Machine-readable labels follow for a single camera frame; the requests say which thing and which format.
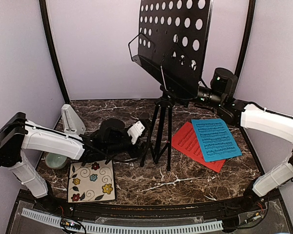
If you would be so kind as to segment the blue sheet music page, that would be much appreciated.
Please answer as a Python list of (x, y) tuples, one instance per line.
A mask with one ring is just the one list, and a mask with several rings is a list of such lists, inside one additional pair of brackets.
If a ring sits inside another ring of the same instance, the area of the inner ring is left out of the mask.
[(242, 155), (227, 124), (222, 119), (193, 119), (191, 123), (206, 162)]

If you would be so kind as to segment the black perforated music stand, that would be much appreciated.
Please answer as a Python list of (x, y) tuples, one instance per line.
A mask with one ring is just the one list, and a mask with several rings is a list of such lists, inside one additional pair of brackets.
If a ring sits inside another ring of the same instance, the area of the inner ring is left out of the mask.
[(206, 56), (211, 0), (143, 0), (139, 7), (137, 54), (131, 60), (160, 83), (150, 131), (149, 148), (157, 164), (171, 155), (172, 110), (198, 97)]

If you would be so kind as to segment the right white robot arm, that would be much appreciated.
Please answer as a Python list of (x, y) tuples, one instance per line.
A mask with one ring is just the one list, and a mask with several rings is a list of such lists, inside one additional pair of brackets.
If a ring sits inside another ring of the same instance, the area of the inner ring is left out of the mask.
[(287, 182), (293, 182), (293, 116), (269, 110), (254, 101), (234, 98), (237, 76), (228, 69), (216, 68), (210, 87), (201, 87), (198, 101), (216, 109), (227, 124), (245, 130), (257, 153), (277, 157), (243, 193), (239, 207), (249, 212), (258, 201)]

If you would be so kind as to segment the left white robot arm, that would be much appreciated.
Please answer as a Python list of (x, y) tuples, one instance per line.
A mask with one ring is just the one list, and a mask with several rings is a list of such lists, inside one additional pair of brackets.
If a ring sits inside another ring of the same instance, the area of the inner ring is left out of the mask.
[(59, 209), (49, 181), (36, 170), (27, 152), (51, 153), (81, 163), (96, 161), (135, 162), (147, 153), (149, 140), (141, 137), (149, 134), (147, 122), (139, 120), (129, 127), (118, 119), (108, 119), (101, 129), (91, 135), (80, 129), (57, 131), (40, 126), (23, 112), (17, 112), (0, 129), (0, 168), (7, 168), (25, 186), (35, 201), (49, 213)]

